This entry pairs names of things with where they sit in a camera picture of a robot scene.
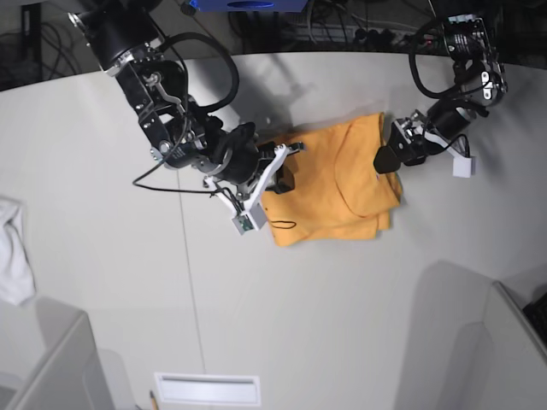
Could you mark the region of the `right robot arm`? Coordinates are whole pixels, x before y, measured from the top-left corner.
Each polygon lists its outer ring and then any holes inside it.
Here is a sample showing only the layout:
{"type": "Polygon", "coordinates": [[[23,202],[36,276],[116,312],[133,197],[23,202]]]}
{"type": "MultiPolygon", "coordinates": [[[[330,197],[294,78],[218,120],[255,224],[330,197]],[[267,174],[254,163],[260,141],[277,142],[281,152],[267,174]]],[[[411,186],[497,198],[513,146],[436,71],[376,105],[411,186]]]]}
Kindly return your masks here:
{"type": "Polygon", "coordinates": [[[274,143],[260,143],[256,126],[243,123],[227,132],[214,113],[237,96],[240,75],[233,58],[216,40],[196,32],[165,35],[150,16],[156,1],[78,1],[69,17],[89,44],[100,68],[113,77],[138,117],[158,164],[195,167],[235,185],[248,197],[265,178],[265,189],[278,195],[296,183],[285,164],[274,163],[274,143]],[[165,54],[178,43],[198,41],[226,63],[230,88],[218,102],[202,106],[189,92],[182,58],[165,54]]]}

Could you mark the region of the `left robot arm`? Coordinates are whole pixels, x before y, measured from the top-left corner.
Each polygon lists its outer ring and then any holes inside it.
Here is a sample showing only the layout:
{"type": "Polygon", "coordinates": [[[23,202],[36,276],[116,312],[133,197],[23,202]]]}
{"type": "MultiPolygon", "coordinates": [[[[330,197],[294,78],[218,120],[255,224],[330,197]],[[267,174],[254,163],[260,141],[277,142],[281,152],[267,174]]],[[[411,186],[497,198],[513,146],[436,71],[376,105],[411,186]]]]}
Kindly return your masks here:
{"type": "Polygon", "coordinates": [[[391,123],[390,137],[373,160],[376,173],[394,173],[402,165],[418,166],[429,157],[448,153],[453,160],[452,175],[472,177],[475,159],[465,131],[478,118],[487,117],[508,91],[504,66],[484,19],[470,14],[427,22],[410,42],[409,68],[418,91],[434,104],[425,113],[415,110],[391,123]],[[419,42],[434,32],[442,35],[452,60],[454,84],[444,91],[427,89],[417,67],[419,42]]]}

